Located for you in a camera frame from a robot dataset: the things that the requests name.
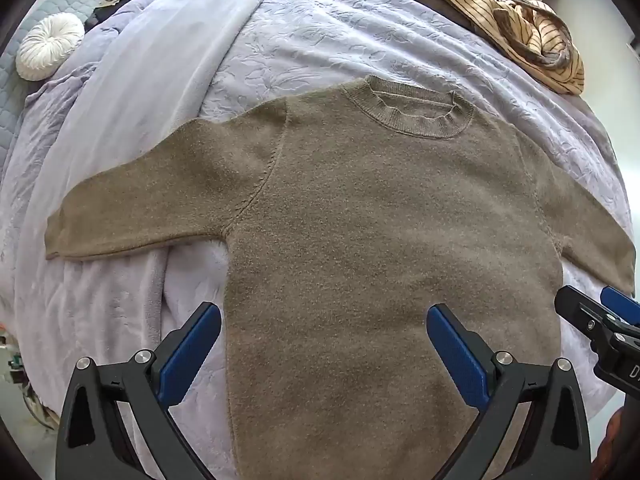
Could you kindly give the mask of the round white pleated cushion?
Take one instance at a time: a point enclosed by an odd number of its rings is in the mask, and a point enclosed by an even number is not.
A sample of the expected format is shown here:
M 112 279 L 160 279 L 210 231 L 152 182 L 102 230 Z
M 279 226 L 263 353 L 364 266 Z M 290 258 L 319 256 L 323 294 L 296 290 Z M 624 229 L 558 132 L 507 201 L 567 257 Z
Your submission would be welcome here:
M 31 82 L 50 78 L 85 37 L 84 22 L 73 13 L 46 16 L 26 34 L 17 49 L 15 68 Z

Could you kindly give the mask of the tan striped garment pile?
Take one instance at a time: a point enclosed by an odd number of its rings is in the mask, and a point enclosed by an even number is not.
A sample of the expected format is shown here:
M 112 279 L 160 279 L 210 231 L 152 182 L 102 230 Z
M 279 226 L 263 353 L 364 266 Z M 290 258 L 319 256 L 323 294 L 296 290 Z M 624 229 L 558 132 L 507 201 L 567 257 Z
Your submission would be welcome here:
M 566 24 L 538 0 L 414 0 L 474 32 L 559 94 L 579 96 L 585 67 Z

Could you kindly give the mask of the olive brown knit sweater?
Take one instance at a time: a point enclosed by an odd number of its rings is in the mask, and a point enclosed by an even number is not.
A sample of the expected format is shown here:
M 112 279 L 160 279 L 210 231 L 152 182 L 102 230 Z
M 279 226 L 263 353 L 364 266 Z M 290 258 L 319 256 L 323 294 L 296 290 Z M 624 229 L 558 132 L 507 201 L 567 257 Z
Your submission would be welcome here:
M 455 93 L 368 77 L 187 122 L 76 185 L 48 258 L 228 247 L 229 424 L 243 479 L 425 479 L 468 429 L 427 340 L 446 304 L 549 364 L 564 261 L 634 290 L 634 244 L 524 133 Z

